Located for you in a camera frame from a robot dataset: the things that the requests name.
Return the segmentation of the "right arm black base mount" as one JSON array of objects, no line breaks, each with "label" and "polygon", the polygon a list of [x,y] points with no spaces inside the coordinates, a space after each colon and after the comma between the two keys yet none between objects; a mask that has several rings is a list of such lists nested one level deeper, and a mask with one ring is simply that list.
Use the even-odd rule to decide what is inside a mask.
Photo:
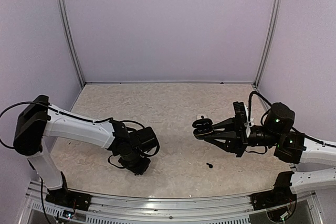
[{"label": "right arm black base mount", "polygon": [[293,194],[290,189],[293,174],[293,171],[281,172],[276,178],[273,189],[251,194],[250,200],[253,209],[262,210],[296,201],[297,195]]}]

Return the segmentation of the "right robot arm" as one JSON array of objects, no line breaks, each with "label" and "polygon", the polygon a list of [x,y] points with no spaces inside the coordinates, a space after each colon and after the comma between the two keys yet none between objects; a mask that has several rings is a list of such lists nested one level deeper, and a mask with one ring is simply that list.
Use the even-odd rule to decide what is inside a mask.
[{"label": "right robot arm", "polygon": [[234,102],[235,116],[213,124],[209,118],[193,123],[193,134],[199,140],[211,143],[220,149],[242,157],[248,147],[274,148],[274,156],[290,163],[320,163],[329,169],[312,172],[282,172],[278,175],[275,189],[269,192],[273,205],[281,204],[289,196],[289,190],[298,194],[314,189],[335,187],[335,145],[315,140],[292,126],[295,113],[281,102],[274,103],[266,112],[260,125],[248,118],[249,112],[242,102]]}]

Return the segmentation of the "aluminium front rail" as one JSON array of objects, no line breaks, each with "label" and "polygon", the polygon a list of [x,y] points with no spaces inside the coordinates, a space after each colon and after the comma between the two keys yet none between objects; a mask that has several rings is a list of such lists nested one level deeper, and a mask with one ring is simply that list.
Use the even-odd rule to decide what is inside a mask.
[{"label": "aluminium front rail", "polygon": [[40,182],[31,181],[16,223],[270,223],[267,211],[254,210],[249,194],[201,198],[140,198],[91,193],[88,211],[62,216],[67,209],[49,202]]}]

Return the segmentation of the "black earbud charging case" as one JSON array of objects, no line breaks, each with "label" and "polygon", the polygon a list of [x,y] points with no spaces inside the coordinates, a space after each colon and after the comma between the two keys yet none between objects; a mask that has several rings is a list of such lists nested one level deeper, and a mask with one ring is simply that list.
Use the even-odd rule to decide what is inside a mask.
[{"label": "black earbud charging case", "polygon": [[213,132],[213,122],[211,119],[203,118],[193,122],[193,135],[198,140],[203,140],[205,136]]}]

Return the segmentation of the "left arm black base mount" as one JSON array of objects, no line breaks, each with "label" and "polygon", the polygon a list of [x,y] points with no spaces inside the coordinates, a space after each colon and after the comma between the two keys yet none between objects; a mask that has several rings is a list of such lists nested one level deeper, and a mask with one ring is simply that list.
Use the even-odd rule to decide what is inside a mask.
[{"label": "left arm black base mount", "polygon": [[69,190],[66,183],[63,183],[60,189],[48,190],[46,195],[46,201],[49,203],[82,211],[89,210],[91,199],[90,194]]}]

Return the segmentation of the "right aluminium frame post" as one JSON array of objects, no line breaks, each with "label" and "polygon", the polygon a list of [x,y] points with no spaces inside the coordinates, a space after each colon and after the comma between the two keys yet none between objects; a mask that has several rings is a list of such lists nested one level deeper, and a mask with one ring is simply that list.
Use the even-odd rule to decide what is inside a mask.
[{"label": "right aluminium frame post", "polygon": [[266,69],[267,60],[270,54],[271,45],[272,45],[272,41],[274,38],[276,26],[277,26],[280,5],[281,5],[281,0],[273,0],[271,14],[270,14],[270,21],[269,21],[268,30],[266,33],[266,40],[263,46],[260,63],[259,63],[257,73],[255,76],[255,80],[254,80],[255,89],[259,88],[261,84],[262,76]]}]

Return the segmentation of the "white earbud charging case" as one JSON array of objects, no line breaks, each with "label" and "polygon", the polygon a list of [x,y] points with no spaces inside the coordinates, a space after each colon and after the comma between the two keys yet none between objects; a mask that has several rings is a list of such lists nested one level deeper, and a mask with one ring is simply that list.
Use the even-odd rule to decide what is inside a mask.
[{"label": "white earbud charging case", "polygon": [[205,118],[208,118],[207,115],[204,115],[204,114],[199,114],[196,116],[197,119],[205,119]]}]

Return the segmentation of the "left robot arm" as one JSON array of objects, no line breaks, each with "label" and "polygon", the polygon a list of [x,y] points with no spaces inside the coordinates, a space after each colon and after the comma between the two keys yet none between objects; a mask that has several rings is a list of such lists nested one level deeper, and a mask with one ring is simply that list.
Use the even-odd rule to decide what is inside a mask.
[{"label": "left robot arm", "polygon": [[119,157],[119,169],[127,169],[143,175],[150,164],[149,152],[159,152],[160,144],[148,126],[136,130],[125,125],[126,121],[113,118],[95,120],[83,118],[49,103],[49,97],[39,95],[18,116],[13,147],[25,156],[44,181],[47,189],[60,204],[66,206],[73,201],[73,193],[66,187],[66,179],[56,167],[42,143],[44,136],[62,137],[84,142],[111,151]]}]

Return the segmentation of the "aluminium frame post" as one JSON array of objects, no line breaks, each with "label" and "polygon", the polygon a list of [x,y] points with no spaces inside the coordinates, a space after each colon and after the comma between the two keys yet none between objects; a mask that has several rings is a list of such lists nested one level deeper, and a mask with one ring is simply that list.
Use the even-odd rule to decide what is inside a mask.
[{"label": "aluminium frame post", "polygon": [[66,1],[57,0],[57,4],[58,4],[59,12],[60,12],[60,19],[61,19],[62,27],[64,30],[66,44],[68,46],[68,50],[70,54],[70,59],[72,61],[79,85],[83,89],[86,85],[86,81],[85,81],[84,74],[82,72],[79,58],[77,56],[77,52],[75,49],[74,39],[71,33],[70,22],[69,22],[69,18],[67,15]]},{"label": "aluminium frame post", "polygon": [[262,76],[266,69],[267,60],[270,54],[271,45],[272,45],[272,41],[274,38],[276,26],[277,26],[280,5],[281,5],[281,0],[273,0],[271,14],[270,14],[270,21],[269,21],[268,30],[266,33],[266,40],[263,46],[260,63],[259,63],[257,73],[255,76],[255,80],[254,80],[255,89],[259,88],[261,84]]}]

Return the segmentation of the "left aluminium frame post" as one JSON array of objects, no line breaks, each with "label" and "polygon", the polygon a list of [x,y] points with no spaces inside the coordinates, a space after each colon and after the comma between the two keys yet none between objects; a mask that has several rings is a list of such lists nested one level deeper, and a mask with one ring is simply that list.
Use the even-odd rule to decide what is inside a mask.
[{"label": "left aluminium frame post", "polygon": [[69,22],[69,18],[67,15],[66,1],[57,0],[57,4],[58,4],[59,12],[60,12],[60,19],[61,19],[62,27],[64,30],[66,44],[68,46],[68,50],[70,54],[70,59],[72,61],[79,85],[83,89],[86,85],[86,81],[85,81],[84,74],[82,72],[79,58],[77,56],[77,52],[75,49],[74,39],[71,33],[70,22]]}]

